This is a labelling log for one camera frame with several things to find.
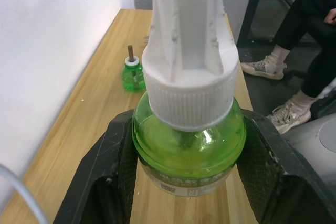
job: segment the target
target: gray cable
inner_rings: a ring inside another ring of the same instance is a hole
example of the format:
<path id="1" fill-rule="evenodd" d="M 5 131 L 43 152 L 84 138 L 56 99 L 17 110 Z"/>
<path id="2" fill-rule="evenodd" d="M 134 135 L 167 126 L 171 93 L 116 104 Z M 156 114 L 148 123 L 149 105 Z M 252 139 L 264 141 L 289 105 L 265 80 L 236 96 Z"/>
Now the gray cable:
<path id="1" fill-rule="evenodd" d="M 14 188 L 19 192 L 19 194 L 25 200 L 27 205 L 33 211 L 34 215 L 36 216 L 36 219 L 38 220 L 40 224 L 50 224 L 47 216 L 45 215 L 43 210 L 40 208 L 38 203 L 35 201 L 33 195 L 30 193 L 28 188 L 22 183 L 22 181 L 14 173 L 12 173 L 4 165 L 0 164 L 0 175 L 2 175 L 5 179 L 7 179 L 14 186 Z"/>

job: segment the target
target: sneaker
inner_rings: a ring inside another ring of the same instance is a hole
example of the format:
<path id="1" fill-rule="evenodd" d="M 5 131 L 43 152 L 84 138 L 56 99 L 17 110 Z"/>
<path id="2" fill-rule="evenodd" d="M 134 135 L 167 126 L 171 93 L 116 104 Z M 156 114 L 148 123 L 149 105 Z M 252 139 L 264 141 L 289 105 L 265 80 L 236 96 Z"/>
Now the sneaker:
<path id="1" fill-rule="evenodd" d="M 311 117 L 309 109 L 302 109 L 295 105 L 292 99 L 289 99 L 284 105 L 274 109 L 267 118 L 271 120 L 280 134 L 284 134 L 291 128 L 308 122 Z"/>
<path id="2" fill-rule="evenodd" d="M 264 60 L 257 62 L 241 63 L 243 72 L 273 80 L 281 80 L 284 75 L 284 68 L 286 67 L 287 65 L 284 63 L 274 64 L 270 60 L 270 56 L 266 56 Z"/>

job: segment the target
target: gray machine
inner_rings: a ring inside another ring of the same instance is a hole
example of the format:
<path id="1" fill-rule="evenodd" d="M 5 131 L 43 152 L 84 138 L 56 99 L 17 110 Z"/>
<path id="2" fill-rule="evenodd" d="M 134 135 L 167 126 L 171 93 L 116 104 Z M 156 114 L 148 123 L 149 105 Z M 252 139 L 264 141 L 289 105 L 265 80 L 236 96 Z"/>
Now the gray machine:
<path id="1" fill-rule="evenodd" d="M 283 137 L 306 158 L 336 196 L 336 114 L 304 124 Z"/>

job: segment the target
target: person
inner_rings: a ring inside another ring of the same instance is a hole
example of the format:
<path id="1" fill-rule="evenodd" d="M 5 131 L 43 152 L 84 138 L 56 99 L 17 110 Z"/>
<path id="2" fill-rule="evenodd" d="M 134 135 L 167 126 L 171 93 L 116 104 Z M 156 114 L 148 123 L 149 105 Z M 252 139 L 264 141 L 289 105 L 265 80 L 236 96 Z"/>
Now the person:
<path id="1" fill-rule="evenodd" d="M 245 73 L 282 79 L 287 67 L 284 60 L 306 33 L 307 20 L 311 17 L 323 19 L 332 32 L 327 38 L 314 36 L 322 50 L 309 66 L 301 90 L 268 116 L 281 134 L 307 122 L 311 105 L 336 86 L 336 0 L 295 0 L 274 37 L 276 45 L 272 53 L 261 61 L 241 64 Z"/>

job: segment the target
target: black pants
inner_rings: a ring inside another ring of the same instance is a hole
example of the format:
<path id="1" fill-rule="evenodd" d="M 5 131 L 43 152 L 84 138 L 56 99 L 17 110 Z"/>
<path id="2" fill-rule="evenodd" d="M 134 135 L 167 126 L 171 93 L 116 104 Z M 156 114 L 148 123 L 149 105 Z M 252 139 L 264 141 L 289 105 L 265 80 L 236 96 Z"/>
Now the black pants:
<path id="1" fill-rule="evenodd" d="M 336 0 L 295 0 L 274 37 L 276 44 L 291 50 L 309 32 L 321 45 L 302 85 L 303 93 L 314 98 L 336 78 L 336 26 L 323 22 L 334 8 Z"/>

